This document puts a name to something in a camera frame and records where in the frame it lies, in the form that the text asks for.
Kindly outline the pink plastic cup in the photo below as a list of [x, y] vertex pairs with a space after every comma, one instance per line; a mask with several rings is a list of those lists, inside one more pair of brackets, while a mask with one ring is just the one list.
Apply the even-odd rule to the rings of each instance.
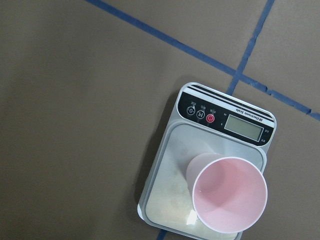
[[263, 174], [240, 157], [202, 153], [190, 161], [185, 178], [197, 217], [222, 234], [247, 230], [267, 205]]

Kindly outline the white digital kitchen scale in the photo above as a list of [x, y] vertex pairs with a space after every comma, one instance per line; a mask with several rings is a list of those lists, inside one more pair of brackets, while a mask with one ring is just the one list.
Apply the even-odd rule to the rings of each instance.
[[239, 240], [267, 204], [263, 172], [276, 127], [267, 110], [185, 84], [145, 181], [139, 217], [197, 240]]

